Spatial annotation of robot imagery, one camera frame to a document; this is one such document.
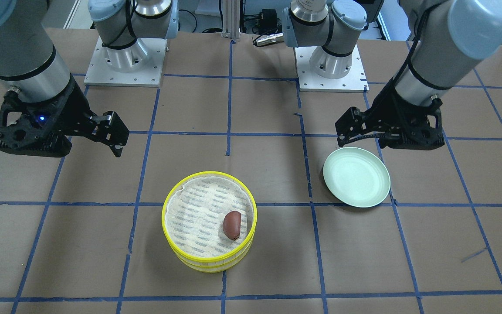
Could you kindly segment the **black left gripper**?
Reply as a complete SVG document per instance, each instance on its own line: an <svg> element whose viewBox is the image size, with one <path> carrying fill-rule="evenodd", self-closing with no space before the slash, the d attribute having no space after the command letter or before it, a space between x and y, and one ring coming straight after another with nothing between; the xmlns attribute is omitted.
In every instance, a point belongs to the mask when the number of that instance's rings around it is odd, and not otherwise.
<svg viewBox="0 0 502 314"><path fill-rule="evenodd" d="M378 139L380 148L435 150L445 145L442 129L441 98L430 97L428 107L404 100L389 82L362 112L349 107L336 121L337 145L343 147L359 140Z"/></svg>

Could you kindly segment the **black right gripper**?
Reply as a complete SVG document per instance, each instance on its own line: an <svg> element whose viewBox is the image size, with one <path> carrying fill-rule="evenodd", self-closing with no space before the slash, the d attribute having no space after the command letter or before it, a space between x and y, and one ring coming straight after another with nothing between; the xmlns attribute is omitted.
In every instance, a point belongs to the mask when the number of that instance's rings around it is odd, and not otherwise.
<svg viewBox="0 0 502 314"><path fill-rule="evenodd" d="M114 111L100 116L93 113L74 78L58 95L43 102L23 102L14 89L5 93L0 108L0 151L61 158L70 153L68 137L103 143L119 158L129 129Z"/></svg>

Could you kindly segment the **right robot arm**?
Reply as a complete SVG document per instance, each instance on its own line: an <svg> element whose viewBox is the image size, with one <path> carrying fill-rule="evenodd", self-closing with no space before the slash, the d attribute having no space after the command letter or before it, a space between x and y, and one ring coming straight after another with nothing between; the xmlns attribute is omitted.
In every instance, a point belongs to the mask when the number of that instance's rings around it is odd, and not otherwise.
<svg viewBox="0 0 502 314"><path fill-rule="evenodd" d="M0 0L0 83L6 88L0 106L0 151L61 158L71 151L70 137L102 143L120 157L130 131L119 114L98 115L68 66L74 44L55 44L44 26L51 0ZM157 85L160 75L150 43L175 38L179 31L177 0L90 0L88 11L99 42L86 72L94 83L101 70L105 84Z"/></svg>

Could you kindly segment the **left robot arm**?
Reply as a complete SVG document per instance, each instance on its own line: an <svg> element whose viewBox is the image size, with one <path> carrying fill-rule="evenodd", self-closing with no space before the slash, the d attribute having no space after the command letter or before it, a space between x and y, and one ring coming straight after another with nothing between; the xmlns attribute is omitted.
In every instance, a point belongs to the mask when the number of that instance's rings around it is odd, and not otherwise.
<svg viewBox="0 0 502 314"><path fill-rule="evenodd" d="M502 0L400 0L413 44L370 109L350 107L335 123L343 147L377 138L381 148L434 150L444 145L441 97L502 45ZM353 0L293 0L282 32L289 47L315 47L321 77L345 75L364 8Z"/></svg>

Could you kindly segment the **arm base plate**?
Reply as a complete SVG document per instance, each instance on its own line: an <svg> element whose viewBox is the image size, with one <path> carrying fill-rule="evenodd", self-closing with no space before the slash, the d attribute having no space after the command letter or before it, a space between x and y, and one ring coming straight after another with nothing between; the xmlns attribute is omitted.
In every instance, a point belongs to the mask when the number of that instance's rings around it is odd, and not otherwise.
<svg viewBox="0 0 502 314"><path fill-rule="evenodd" d="M322 47L294 48L299 90L302 92L369 91L360 52L357 46L344 57L327 54Z"/></svg>
<svg viewBox="0 0 502 314"><path fill-rule="evenodd" d="M96 47L84 83L108 87L156 87L161 85L168 41L163 38L138 38L129 48L114 50Z"/></svg>

